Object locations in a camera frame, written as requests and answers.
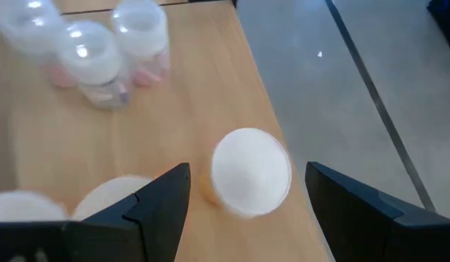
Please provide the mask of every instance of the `gray floor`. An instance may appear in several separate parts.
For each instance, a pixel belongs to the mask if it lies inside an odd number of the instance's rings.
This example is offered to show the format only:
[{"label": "gray floor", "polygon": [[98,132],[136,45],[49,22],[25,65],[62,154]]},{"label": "gray floor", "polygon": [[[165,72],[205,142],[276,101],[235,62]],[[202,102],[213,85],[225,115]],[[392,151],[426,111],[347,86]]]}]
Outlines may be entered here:
[{"label": "gray floor", "polygon": [[[437,211],[450,218],[450,50],[428,0],[334,0]],[[324,0],[241,0],[301,174],[318,161],[422,206]]]}]

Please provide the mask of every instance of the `bottle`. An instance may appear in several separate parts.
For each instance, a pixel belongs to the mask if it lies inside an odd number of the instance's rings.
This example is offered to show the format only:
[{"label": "bottle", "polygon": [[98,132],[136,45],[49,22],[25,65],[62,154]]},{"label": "bottle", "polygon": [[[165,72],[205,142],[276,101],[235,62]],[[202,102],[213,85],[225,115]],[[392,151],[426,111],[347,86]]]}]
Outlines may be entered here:
[{"label": "bottle", "polygon": [[114,35],[105,26],[90,20],[71,23],[59,37],[57,54],[95,106],[115,109],[127,105],[131,78]]},{"label": "bottle", "polygon": [[55,37],[64,27],[51,0],[0,0],[0,33],[7,42],[35,63],[50,84],[73,87],[55,52]]},{"label": "bottle", "polygon": [[151,0],[126,0],[113,11],[112,24],[134,83],[146,87],[165,78],[170,57],[163,9]]}]

